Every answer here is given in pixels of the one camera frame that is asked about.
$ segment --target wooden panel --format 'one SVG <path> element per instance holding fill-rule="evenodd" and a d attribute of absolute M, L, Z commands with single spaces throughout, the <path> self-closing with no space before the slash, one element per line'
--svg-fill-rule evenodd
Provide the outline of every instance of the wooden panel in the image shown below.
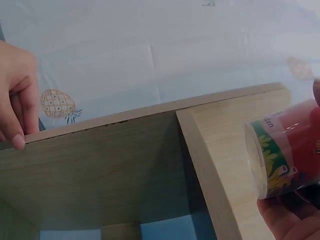
<path fill-rule="evenodd" d="M 1 196 L 42 229 L 189 214 L 174 112 L 7 148 L 1 158 Z"/>
<path fill-rule="evenodd" d="M 216 233 L 208 212 L 207 204 L 190 156 L 186 140 L 180 129 L 181 153 L 191 218 L 197 240 L 216 240 Z"/>
<path fill-rule="evenodd" d="M 40 231 L 0 199 L 0 240 L 39 240 Z"/>
<path fill-rule="evenodd" d="M 102 240 L 142 240 L 138 222 L 107 225 L 101 229 Z"/>
<path fill-rule="evenodd" d="M 289 104 L 282 89 L 177 112 L 218 239 L 274 239 L 256 206 L 244 122 Z"/>

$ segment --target pineapple print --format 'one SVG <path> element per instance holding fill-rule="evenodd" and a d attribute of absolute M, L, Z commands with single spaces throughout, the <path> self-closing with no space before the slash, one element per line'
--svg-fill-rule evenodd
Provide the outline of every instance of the pineapple print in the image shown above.
<path fill-rule="evenodd" d="M 298 80 L 313 80 L 315 79 L 311 67 L 305 62 L 295 57 L 288 57 L 286 61 L 292 75 Z"/>
<path fill-rule="evenodd" d="M 48 89 L 41 96 L 40 104 L 42 110 L 50 118 L 64 118 L 66 124 L 75 123 L 82 110 L 76 110 L 75 102 L 68 94 L 60 90 Z"/>

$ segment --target light wood panel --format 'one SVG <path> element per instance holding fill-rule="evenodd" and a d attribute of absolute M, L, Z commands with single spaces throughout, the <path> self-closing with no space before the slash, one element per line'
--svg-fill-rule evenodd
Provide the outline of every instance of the light wood panel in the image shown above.
<path fill-rule="evenodd" d="M 0 195 L 42 229 L 189 214 L 174 112 L 1 151 Z"/>
<path fill-rule="evenodd" d="M 101 229 L 102 240 L 142 240 L 138 222 L 104 226 Z"/>
<path fill-rule="evenodd" d="M 0 240 L 39 240 L 40 231 L 0 199 Z"/>
<path fill-rule="evenodd" d="M 207 204 L 194 168 L 186 140 L 180 129 L 181 153 L 183 157 L 184 175 L 190 214 L 197 240 L 216 240 L 216 233 L 212 224 Z"/>
<path fill-rule="evenodd" d="M 218 240 L 274 239 L 256 206 L 244 122 L 289 104 L 282 89 L 177 112 Z"/>

